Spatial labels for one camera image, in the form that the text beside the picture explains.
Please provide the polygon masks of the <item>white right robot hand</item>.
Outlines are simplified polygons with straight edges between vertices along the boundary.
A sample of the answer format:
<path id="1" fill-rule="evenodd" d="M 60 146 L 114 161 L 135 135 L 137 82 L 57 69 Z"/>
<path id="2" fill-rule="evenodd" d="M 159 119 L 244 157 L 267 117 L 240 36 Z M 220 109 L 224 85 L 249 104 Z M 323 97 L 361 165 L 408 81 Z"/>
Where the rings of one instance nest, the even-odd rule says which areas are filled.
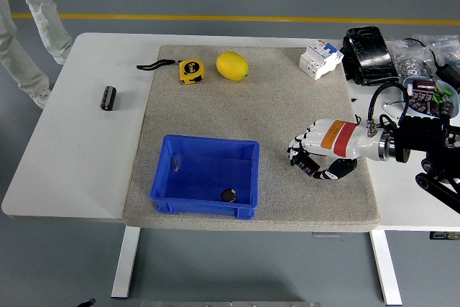
<path id="1" fill-rule="evenodd" d="M 387 139 L 382 129 L 370 137 L 364 125 L 319 119 L 291 141 L 287 153 L 290 164 L 310 177 L 338 180 L 357 167 L 359 157 L 387 160 Z"/>

